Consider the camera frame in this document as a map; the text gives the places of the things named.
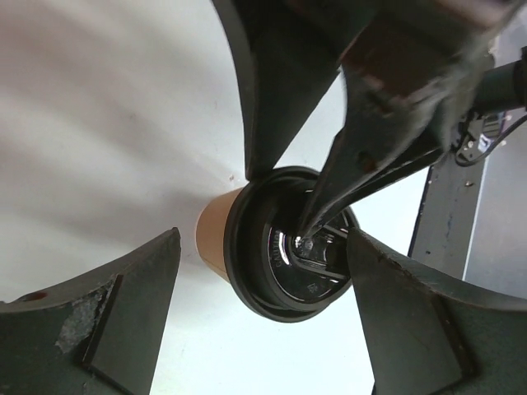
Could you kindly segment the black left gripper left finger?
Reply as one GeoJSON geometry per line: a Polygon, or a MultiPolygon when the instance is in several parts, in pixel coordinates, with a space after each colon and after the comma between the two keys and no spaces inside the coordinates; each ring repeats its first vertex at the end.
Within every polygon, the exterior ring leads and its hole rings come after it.
{"type": "Polygon", "coordinates": [[[180,265],[176,228],[1,304],[3,394],[148,394],[180,265]]]}

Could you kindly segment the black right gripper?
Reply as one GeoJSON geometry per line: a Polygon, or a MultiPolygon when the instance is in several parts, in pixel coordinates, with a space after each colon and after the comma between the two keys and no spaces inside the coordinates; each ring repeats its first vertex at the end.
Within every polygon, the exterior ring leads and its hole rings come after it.
{"type": "Polygon", "coordinates": [[[344,49],[347,112],[299,217],[308,237],[413,143],[473,71],[516,1],[368,1],[371,19],[344,49]]]}

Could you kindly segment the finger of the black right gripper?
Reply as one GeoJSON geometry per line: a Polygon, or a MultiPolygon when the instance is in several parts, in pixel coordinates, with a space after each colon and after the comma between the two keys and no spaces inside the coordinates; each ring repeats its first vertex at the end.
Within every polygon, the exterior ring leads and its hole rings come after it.
{"type": "Polygon", "coordinates": [[[215,1],[236,70],[245,176],[269,173],[371,19],[368,1],[215,1]]]}

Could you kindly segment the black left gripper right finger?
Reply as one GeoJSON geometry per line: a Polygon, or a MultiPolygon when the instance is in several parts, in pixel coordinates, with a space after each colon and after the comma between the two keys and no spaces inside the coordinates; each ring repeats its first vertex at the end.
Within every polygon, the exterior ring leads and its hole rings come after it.
{"type": "Polygon", "coordinates": [[[361,230],[347,259],[374,394],[524,394],[526,301],[453,278],[361,230]]]}

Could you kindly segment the single black cup lid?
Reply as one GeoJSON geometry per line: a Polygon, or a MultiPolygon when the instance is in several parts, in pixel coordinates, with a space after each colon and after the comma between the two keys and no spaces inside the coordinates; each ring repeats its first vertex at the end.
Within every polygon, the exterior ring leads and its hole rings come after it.
{"type": "Polygon", "coordinates": [[[243,187],[228,212],[228,281],[249,309],[275,322],[313,318],[352,285],[347,235],[359,224],[351,208],[312,236],[296,233],[317,178],[306,167],[275,169],[243,187]]]}

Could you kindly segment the single brown paper cup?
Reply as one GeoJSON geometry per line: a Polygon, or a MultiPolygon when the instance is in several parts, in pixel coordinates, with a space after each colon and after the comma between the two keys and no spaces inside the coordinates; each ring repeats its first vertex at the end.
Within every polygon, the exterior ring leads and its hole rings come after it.
{"type": "Polygon", "coordinates": [[[195,230],[200,258],[220,278],[229,283],[223,253],[226,222],[242,188],[215,197],[201,212],[195,230]]]}

